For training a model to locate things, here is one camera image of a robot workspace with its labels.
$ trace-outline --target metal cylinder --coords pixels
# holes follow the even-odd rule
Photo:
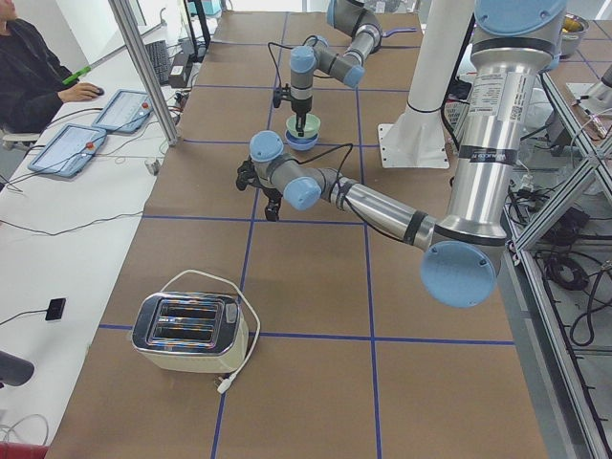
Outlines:
[[[448,216],[441,227],[503,245],[501,212],[522,127],[537,73],[551,59],[548,53],[525,48],[492,48],[472,55],[478,74]]]
[[[422,251],[429,247],[435,226],[433,217],[367,186],[355,184],[346,193],[339,193],[347,182],[341,178],[332,191],[331,202],[336,202],[339,209],[355,212],[373,227]]]
[[[380,42],[381,34],[379,30],[370,24],[365,24],[358,28],[355,38],[344,53],[344,57],[353,56],[362,66],[376,44]]]
[[[0,351],[0,383],[21,385],[32,377],[34,365],[16,356]]]

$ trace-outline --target light blue joint cap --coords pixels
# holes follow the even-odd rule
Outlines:
[[[431,296],[455,308],[470,308],[495,288],[495,268],[475,246],[443,241],[431,246],[421,263],[421,280]]]
[[[298,177],[285,186],[283,197],[295,209],[306,210],[314,206],[321,197],[321,188],[312,177]]]
[[[364,74],[365,69],[361,67],[361,65],[355,65],[346,73],[342,82],[349,88],[355,89],[357,85],[360,84]]]
[[[249,143],[251,159],[256,163],[271,161],[283,152],[283,141],[274,131],[261,131]]]
[[[327,24],[332,26],[334,29],[336,28],[336,22],[334,21],[334,17],[336,17],[336,1],[337,0],[331,0],[327,7]]]
[[[315,51],[310,46],[297,46],[291,50],[291,70],[298,74],[309,74],[317,66]]]
[[[516,36],[544,27],[565,11],[567,0],[476,0],[478,27],[498,36]]]

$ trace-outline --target power plug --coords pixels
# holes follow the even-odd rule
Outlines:
[[[520,189],[528,191],[529,193],[534,192],[534,176],[531,173],[526,173],[520,179]]]

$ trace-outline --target metal pole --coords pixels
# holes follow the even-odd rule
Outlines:
[[[127,51],[132,57],[134,67],[136,67],[136,71],[141,77],[146,92],[151,97],[153,109],[160,121],[160,126],[164,131],[168,145],[174,146],[178,141],[176,126],[174,125],[170,111],[165,103],[164,94],[162,93],[162,88],[153,71],[151,61],[146,54],[146,49],[144,48],[144,43],[142,43],[138,25],[136,24],[136,18],[130,8],[129,1],[109,0],[108,3],[113,9],[115,20],[117,21],[117,25],[125,41]]]

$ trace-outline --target table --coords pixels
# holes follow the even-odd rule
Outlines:
[[[414,15],[381,19],[418,26]],[[547,456],[499,293],[453,310],[427,295],[416,249],[323,203],[266,222],[262,195],[235,189],[251,136],[282,132],[291,114],[272,109],[266,43],[311,33],[349,41],[324,14],[221,18],[50,459]],[[317,80],[323,127],[310,155],[353,142],[345,175],[440,217],[452,169],[385,170],[377,147],[378,123],[404,110],[420,42],[394,35],[358,90]],[[287,80],[288,54],[274,52]],[[262,319],[252,360],[221,397],[213,375],[163,371],[128,339],[142,300],[188,268],[239,284]],[[190,276],[174,288],[224,291]]]
[[[164,29],[147,39],[160,37],[164,37]],[[56,118],[101,108],[119,89],[142,89],[126,51],[104,62],[84,80],[103,87],[105,94],[91,102],[64,104]],[[170,97],[173,90],[165,87],[164,93]],[[38,144],[48,141],[64,123],[89,125],[98,113],[79,113],[53,123]],[[109,135],[98,155],[73,179],[32,177],[17,185],[23,193],[6,187],[0,193],[0,219],[57,232],[100,218],[141,212],[156,179],[148,173],[144,160],[159,157],[162,161],[167,147],[155,119],[151,117],[146,129],[133,135]],[[33,150],[25,158],[13,179],[30,173],[27,164],[37,152]],[[12,425],[38,413],[47,419],[49,440],[53,439],[139,220],[138,214],[121,217],[55,237],[0,224],[3,318],[45,309],[52,298],[67,298],[60,321],[46,322],[44,315],[38,314],[2,327],[0,349],[31,361],[35,370],[26,384],[0,390],[0,423]],[[21,438],[12,435],[13,441],[39,444],[46,426],[41,418],[28,419],[18,433]]]

